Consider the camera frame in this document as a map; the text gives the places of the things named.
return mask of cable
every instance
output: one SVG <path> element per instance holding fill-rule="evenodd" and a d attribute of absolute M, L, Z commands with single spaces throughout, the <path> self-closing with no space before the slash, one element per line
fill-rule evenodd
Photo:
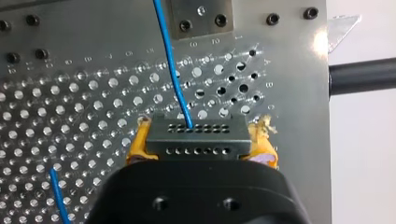
<path fill-rule="evenodd" d="M 190 111 L 187 108 L 187 104 L 183 96 L 183 91 L 181 90 L 180 84 L 178 83 L 177 80 L 174 55 L 172 51 L 172 43 L 168 29 L 166 28 L 166 20 L 165 20 L 165 16 L 163 15 L 163 7 L 161 6 L 161 0 L 153 0 L 153 1 L 154 1 L 155 11 L 157 12 L 158 23 L 160 24 L 161 34 L 163 35 L 163 44 L 165 45 L 166 58 L 168 59 L 169 72 L 171 74 L 171 79 L 175 89 L 175 94 L 178 99 L 178 102 L 180 103 L 181 111 L 184 114 L 184 119 L 186 120 L 187 127 L 192 128 L 193 124 L 191 120 Z"/>
<path fill-rule="evenodd" d="M 64 224 L 70 224 L 69 217 L 67 215 L 66 207 L 64 206 L 64 196 L 62 195 L 61 189 L 58 185 L 58 176 L 56 171 L 51 168 L 49 170 L 50 183 L 52 185 L 53 195 L 55 197 L 56 205 L 58 206 L 61 219 Z"/>

